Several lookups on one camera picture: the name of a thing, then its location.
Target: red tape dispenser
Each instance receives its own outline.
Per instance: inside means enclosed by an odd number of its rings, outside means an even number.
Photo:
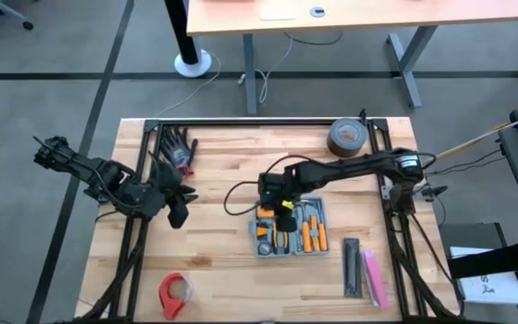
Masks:
[[[187,291],[185,292],[185,296],[182,300],[175,299],[169,295],[169,288],[173,283],[182,280],[187,283]],[[161,306],[163,306],[163,316],[166,320],[175,320],[183,306],[185,306],[185,302],[189,300],[191,291],[191,283],[185,279],[182,274],[172,273],[163,280],[159,286],[159,300],[161,300]]]

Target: pink highlighter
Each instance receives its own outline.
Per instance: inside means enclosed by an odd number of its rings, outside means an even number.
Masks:
[[[387,301],[387,293],[385,292],[379,264],[373,255],[373,251],[363,251],[361,254],[361,259],[365,272],[365,278],[367,279],[367,285],[369,285],[369,293],[371,295],[373,306],[379,306],[382,309],[387,308],[389,306],[389,302]]]

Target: white cable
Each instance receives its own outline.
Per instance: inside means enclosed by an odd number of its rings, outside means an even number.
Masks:
[[[206,86],[206,85],[210,84],[211,82],[213,82],[213,80],[215,80],[219,76],[219,74],[221,73],[221,60],[213,53],[209,53],[208,52],[208,55],[211,55],[214,59],[216,59],[218,65],[219,65],[219,67],[217,69],[217,73],[215,74],[215,76],[213,76],[211,79],[207,80],[202,85],[199,85],[197,87],[197,89],[195,89],[195,91],[193,91],[192,94],[189,94],[189,96],[187,96],[185,99],[183,99],[179,103],[176,103],[176,104],[172,105],[171,107],[167,107],[164,110],[162,110],[161,112],[159,112],[156,117],[159,117],[159,115],[161,115],[162,113],[169,112],[170,110],[175,109],[175,108],[179,107],[182,104],[185,104],[189,99],[193,98],[199,92],[199,90],[201,90],[204,86]]]
[[[285,54],[283,54],[283,56],[281,58],[279,58],[277,63],[275,63],[271,67],[271,69],[269,69],[269,71],[267,71],[267,75],[265,73],[263,73],[263,71],[260,69],[255,70],[255,71],[259,72],[261,77],[263,77],[263,86],[261,87],[261,92],[259,93],[259,104],[264,103],[265,100],[267,99],[267,93],[269,91],[268,82],[269,82],[269,76],[271,75],[271,72],[273,72],[283,62],[283,60],[285,60],[289,56],[289,53],[291,53],[291,49],[293,48],[293,38],[289,37],[289,39],[290,39],[290,41],[289,41],[289,47],[287,48],[287,51],[285,52]]]

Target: gray desk leg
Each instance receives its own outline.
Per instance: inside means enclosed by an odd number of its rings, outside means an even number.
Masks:
[[[243,35],[243,53],[245,55],[245,90],[247,96],[247,113],[257,114],[257,87],[255,82],[255,53],[253,35]]]
[[[429,42],[436,29],[437,26],[419,27],[405,50],[403,50],[399,37],[395,33],[391,33],[387,38],[387,44],[389,44],[395,52],[398,69],[405,83],[406,92],[409,97],[409,106],[411,108],[421,108],[423,106],[415,77],[413,76],[413,66],[419,59],[421,52],[423,52],[425,46],[427,46],[427,42]]]

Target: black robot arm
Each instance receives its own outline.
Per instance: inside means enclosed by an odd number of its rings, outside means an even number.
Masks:
[[[302,194],[324,187],[331,181],[380,174],[393,182],[389,192],[393,212],[413,212],[413,187],[423,180],[423,169],[417,152],[405,148],[380,151],[362,157],[322,163],[307,160],[286,166],[283,174],[261,173],[259,196],[261,207],[274,210],[277,230],[297,230],[297,223],[288,216]]]
[[[69,173],[89,185],[85,194],[95,200],[109,200],[122,214],[151,220],[169,205],[171,226],[181,228],[189,212],[186,204],[197,196],[189,186],[181,184],[182,175],[173,167],[153,158],[154,172],[144,183],[135,171],[116,161],[88,158],[76,153],[63,137],[53,137],[42,142],[35,154],[35,163],[58,172]]]

